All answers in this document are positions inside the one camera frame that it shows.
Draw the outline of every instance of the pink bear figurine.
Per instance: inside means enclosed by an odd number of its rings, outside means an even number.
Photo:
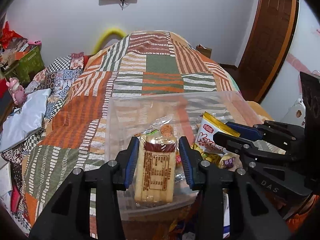
[[[20,85],[19,79],[17,78],[10,78],[9,81],[10,82],[7,82],[6,85],[11,92],[13,102],[15,105],[21,107],[27,99],[24,88]]]

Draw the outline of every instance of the striped quilt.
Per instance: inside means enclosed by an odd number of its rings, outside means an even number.
[[[113,97],[199,91],[238,91],[230,75],[182,37],[166,31],[135,32],[89,59],[74,81],[64,106],[47,125],[45,137],[25,158],[23,179],[31,225],[75,167],[96,169],[104,163],[108,102]],[[193,115],[190,111],[190,125]],[[252,125],[245,113],[238,119]],[[95,229],[95,194],[90,222]]]

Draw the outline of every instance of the bed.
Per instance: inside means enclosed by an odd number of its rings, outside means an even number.
[[[104,163],[108,100],[200,91],[238,91],[231,76],[179,35],[134,32],[89,60],[83,53],[58,58],[38,73],[26,91],[51,88],[42,129],[3,154],[14,169],[21,195],[15,222],[28,234],[48,200],[75,167]],[[234,106],[233,119],[262,123]],[[91,234],[96,236],[95,198]]]

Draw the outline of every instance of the yellow tube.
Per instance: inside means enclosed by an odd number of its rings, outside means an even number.
[[[119,28],[109,28],[107,29],[99,38],[98,42],[94,46],[92,54],[97,54],[101,50],[101,46],[105,39],[109,37],[112,34],[118,35],[121,39],[123,39],[126,36],[126,33],[123,30],[120,30]]]

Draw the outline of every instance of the door panel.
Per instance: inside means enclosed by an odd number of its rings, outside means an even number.
[[[280,51],[287,36],[292,18],[292,0],[260,0],[260,11],[256,25],[239,65],[240,76],[247,77],[245,85],[253,91],[250,98],[255,100],[274,71]]]

